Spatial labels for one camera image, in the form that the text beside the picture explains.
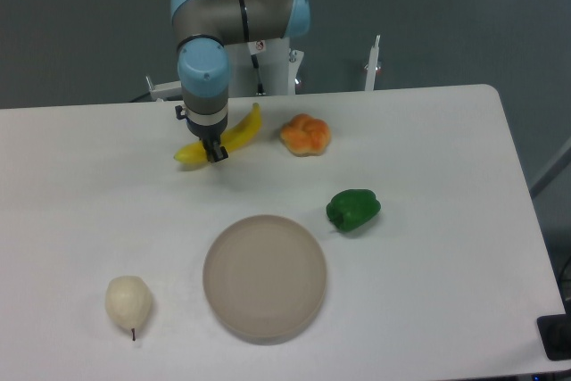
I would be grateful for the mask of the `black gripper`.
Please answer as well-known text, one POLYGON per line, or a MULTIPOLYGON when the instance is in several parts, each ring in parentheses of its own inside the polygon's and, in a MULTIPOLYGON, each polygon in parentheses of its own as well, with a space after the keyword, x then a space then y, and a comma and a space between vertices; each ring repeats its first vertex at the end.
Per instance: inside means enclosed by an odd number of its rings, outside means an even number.
POLYGON ((184 120, 189 131, 202 140, 208 162, 221 162, 228 158, 228 151, 220 142, 228 126, 228 105, 218 112, 201 114, 182 104, 175 107, 175 113, 177 119, 184 120))

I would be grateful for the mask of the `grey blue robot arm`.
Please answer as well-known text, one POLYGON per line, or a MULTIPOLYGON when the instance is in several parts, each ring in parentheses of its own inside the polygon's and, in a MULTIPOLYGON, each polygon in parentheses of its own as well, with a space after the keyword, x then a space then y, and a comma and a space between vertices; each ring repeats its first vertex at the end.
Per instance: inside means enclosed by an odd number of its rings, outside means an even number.
POLYGON ((176 113, 205 159, 228 157, 229 45, 299 37, 310 28, 309 0, 170 0, 183 105, 176 113))

